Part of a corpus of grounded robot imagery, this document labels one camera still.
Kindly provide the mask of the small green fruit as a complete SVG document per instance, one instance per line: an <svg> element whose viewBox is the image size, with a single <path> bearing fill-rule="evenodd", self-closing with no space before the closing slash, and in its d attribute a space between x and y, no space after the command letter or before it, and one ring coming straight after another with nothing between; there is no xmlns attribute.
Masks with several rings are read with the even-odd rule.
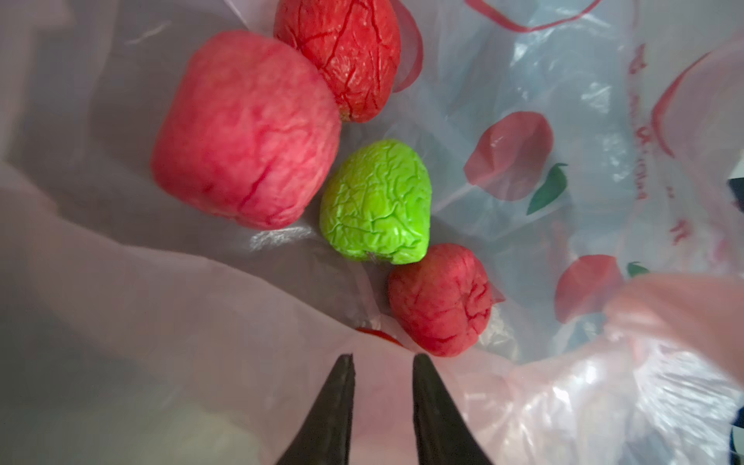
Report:
<svg viewBox="0 0 744 465"><path fill-rule="evenodd" d="M430 240L431 180L422 158L396 139L354 152L321 200L323 237L345 258L418 263Z"/></svg>

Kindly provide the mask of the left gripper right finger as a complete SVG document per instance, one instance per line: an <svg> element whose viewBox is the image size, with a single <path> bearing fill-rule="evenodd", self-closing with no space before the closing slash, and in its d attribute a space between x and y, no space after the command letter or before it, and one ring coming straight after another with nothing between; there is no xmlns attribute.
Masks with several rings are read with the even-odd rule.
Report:
<svg viewBox="0 0 744 465"><path fill-rule="evenodd" d="M414 428L421 465L491 465L468 429L431 358L413 361Z"/></svg>

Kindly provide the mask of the large pink-red fruit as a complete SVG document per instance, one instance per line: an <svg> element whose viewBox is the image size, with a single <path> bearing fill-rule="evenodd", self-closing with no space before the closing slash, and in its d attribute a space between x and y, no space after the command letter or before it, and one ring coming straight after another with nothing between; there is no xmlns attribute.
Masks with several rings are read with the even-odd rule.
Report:
<svg viewBox="0 0 744 465"><path fill-rule="evenodd" d="M152 151L167 193L257 230L300 219L338 152L341 119L319 71L293 48L245 30L190 58Z"/></svg>

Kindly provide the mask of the small pink plastic bag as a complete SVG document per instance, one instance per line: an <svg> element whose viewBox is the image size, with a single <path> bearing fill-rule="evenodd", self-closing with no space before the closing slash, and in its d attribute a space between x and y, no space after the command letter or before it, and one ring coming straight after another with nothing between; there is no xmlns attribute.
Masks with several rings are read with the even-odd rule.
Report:
<svg viewBox="0 0 744 465"><path fill-rule="evenodd" d="M194 50L269 35L272 1L1 5L1 460L264 464L336 358L353 353L351 460L412 464L411 342L386 267L352 263L317 207L256 232L162 192L148 168ZM725 464L743 301L659 287L666 318L559 323L564 270L743 275L727 179L743 153L739 1L504 1L511 32L462 1L404 1L401 73L422 73L339 153L414 147L432 238L472 249L505 295L478 346L437 366L500 464Z"/></svg>

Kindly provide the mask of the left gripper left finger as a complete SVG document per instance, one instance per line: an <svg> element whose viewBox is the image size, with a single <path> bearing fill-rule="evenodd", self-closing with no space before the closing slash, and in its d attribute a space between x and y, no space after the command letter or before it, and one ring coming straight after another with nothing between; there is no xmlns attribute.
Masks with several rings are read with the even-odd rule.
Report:
<svg viewBox="0 0 744 465"><path fill-rule="evenodd" d="M341 355L319 391L298 434L277 465L347 465L350 458L356 370Z"/></svg>

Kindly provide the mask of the red cracked apple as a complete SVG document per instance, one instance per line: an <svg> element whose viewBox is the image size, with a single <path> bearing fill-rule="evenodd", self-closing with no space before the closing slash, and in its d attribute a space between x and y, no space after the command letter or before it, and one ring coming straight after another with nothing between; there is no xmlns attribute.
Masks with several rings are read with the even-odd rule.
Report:
<svg viewBox="0 0 744 465"><path fill-rule="evenodd" d="M344 121L372 120L391 97L401 60L391 1L281 1L273 35L316 66Z"/></svg>

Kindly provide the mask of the small pink-red fruit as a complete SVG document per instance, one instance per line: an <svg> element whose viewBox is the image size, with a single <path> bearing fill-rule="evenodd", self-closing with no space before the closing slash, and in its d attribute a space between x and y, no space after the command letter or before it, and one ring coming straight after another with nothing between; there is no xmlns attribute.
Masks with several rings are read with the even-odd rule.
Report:
<svg viewBox="0 0 744 465"><path fill-rule="evenodd" d="M472 348L492 307L505 300L476 255L454 243L431 246L421 261L398 265L387 280L395 320L420 348L439 358Z"/></svg>

